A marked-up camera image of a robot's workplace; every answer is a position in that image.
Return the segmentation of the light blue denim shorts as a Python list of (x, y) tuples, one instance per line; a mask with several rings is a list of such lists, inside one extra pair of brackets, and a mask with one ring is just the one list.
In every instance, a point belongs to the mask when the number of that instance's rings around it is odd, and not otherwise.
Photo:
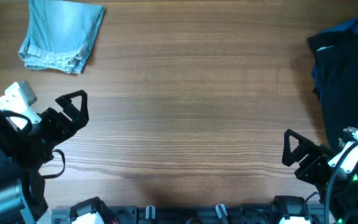
[(30, 0), (29, 25), (19, 50), (25, 68), (81, 74), (104, 11), (105, 7), (97, 4)]

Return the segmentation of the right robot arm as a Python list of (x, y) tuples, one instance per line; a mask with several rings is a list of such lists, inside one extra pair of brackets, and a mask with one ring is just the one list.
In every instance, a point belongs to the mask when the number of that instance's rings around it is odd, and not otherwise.
[(358, 223), (358, 129), (348, 127), (343, 134), (336, 152), (291, 129), (285, 131), (282, 164), (299, 164), (295, 177), (316, 187), (323, 209), (314, 215), (308, 199), (276, 196), (269, 208), (271, 222)]

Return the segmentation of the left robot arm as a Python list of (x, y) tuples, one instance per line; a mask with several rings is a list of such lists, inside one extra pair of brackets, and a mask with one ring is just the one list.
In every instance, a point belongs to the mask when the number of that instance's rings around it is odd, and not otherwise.
[(45, 181), (59, 174), (41, 175), (56, 146), (89, 121), (88, 95), (78, 90), (56, 99), (61, 112), (48, 108), (40, 122), (13, 111), (0, 110), (0, 223), (36, 223), (48, 210)]

